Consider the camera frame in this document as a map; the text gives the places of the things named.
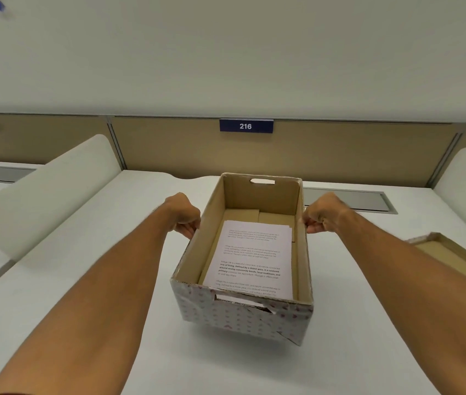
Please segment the beige partition panel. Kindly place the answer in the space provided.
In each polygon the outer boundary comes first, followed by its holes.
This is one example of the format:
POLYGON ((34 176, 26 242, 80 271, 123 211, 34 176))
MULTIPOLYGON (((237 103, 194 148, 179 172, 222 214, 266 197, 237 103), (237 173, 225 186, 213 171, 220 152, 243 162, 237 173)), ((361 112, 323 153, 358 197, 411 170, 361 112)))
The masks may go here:
POLYGON ((127 169, 182 179, 244 173, 424 187, 456 134, 451 124, 277 120, 273 133, 221 132, 217 119, 113 117, 127 169))
POLYGON ((45 164, 97 134, 117 155, 105 117, 0 114, 0 162, 45 164))

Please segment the person's left hand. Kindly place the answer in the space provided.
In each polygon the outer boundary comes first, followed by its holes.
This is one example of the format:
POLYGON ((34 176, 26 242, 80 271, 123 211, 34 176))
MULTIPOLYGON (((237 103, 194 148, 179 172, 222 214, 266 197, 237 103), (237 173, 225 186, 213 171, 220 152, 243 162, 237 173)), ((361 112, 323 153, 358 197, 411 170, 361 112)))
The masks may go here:
POLYGON ((191 240, 200 228, 201 212, 182 192, 165 199, 162 210, 169 216, 169 231, 176 231, 191 240))

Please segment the person's left forearm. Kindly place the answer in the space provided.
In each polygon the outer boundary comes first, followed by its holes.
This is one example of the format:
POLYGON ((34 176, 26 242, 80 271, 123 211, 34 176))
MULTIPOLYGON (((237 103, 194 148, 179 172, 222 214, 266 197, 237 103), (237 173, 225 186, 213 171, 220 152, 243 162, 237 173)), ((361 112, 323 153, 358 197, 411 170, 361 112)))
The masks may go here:
POLYGON ((0 372, 0 395, 121 395, 137 357, 174 198, 100 257, 0 372))

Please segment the printed white paper sheet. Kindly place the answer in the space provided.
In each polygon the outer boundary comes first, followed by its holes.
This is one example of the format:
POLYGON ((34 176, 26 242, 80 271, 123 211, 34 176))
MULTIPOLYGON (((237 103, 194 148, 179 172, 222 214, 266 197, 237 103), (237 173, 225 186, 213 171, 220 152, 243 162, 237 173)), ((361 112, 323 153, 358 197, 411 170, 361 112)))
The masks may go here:
POLYGON ((224 221, 202 285, 293 300, 292 228, 224 221))

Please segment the person's right forearm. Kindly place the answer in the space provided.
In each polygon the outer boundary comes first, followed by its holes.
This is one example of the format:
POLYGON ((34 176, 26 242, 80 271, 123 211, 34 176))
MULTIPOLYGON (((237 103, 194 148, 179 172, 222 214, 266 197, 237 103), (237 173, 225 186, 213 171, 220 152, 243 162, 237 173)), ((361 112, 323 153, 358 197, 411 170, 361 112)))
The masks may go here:
POLYGON ((466 395, 466 277, 352 210, 334 230, 441 395, 466 395))

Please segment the person's right hand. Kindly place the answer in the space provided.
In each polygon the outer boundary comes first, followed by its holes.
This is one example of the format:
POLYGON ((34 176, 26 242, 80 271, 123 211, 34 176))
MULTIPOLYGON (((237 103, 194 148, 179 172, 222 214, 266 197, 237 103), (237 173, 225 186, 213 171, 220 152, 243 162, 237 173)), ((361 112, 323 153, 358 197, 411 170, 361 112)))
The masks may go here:
POLYGON ((322 215, 329 222, 329 231, 337 233, 340 223, 350 215, 353 210, 333 192, 326 193, 307 206, 302 214, 311 217, 322 215))

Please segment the cardboard box lid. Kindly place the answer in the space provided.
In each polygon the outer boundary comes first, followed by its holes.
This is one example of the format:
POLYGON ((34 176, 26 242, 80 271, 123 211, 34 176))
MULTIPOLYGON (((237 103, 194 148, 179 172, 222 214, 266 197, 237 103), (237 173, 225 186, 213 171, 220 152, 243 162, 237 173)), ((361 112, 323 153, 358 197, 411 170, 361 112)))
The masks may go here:
POLYGON ((431 232, 406 242, 466 277, 466 249, 442 233, 431 232))

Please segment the patterned cardboard box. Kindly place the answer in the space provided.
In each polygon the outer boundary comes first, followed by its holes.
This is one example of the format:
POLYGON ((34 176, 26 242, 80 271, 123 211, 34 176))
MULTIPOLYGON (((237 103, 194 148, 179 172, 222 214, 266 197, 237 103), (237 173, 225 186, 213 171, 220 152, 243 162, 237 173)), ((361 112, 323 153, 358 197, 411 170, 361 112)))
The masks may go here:
POLYGON ((301 346, 314 313, 303 182, 223 173, 171 279, 182 318, 301 346))

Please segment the blue desk number sign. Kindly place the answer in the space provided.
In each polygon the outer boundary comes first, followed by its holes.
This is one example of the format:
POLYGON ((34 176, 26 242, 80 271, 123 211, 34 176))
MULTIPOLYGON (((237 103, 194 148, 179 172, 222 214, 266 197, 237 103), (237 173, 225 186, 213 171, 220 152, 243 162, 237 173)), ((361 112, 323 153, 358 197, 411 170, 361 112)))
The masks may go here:
POLYGON ((221 132, 273 133, 272 119, 219 119, 221 132))

